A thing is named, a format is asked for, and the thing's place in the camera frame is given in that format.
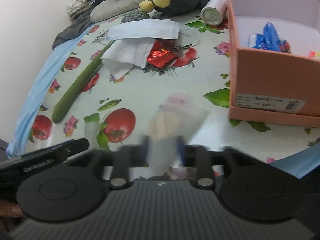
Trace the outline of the person left hand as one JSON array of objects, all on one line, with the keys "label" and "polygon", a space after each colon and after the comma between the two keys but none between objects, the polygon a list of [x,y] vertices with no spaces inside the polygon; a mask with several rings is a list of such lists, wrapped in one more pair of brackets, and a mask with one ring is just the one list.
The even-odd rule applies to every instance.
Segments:
[{"label": "person left hand", "polygon": [[1,229],[10,231],[14,226],[15,218],[22,218],[23,212],[18,204],[1,199]]}]

